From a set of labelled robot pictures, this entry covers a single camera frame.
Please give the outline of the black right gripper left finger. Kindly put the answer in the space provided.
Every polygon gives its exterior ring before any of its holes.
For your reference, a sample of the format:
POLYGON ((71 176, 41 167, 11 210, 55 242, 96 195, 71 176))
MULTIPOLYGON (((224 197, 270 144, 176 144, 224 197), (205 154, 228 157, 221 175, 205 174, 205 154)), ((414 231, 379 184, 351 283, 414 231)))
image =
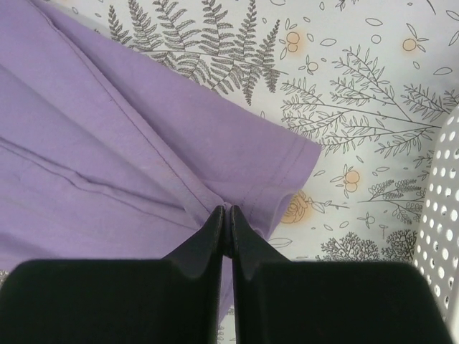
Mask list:
POLYGON ((3 343, 215 343, 225 210, 162 259, 31 260, 1 288, 3 343))

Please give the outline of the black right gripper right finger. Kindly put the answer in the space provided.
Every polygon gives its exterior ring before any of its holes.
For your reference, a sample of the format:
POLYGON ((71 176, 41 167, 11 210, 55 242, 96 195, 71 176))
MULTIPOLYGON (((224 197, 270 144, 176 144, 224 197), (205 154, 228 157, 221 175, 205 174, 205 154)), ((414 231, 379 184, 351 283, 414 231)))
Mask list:
POLYGON ((238 343, 451 343, 430 288, 402 262, 292 262, 229 212, 238 343))

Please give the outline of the purple t shirt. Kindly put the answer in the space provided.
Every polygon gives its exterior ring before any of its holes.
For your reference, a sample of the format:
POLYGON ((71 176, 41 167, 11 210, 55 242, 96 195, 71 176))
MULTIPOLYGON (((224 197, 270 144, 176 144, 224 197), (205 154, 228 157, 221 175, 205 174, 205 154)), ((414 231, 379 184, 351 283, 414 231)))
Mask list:
POLYGON ((268 238, 320 148, 43 1, 1 3, 1 268, 158 259, 215 207, 268 238))

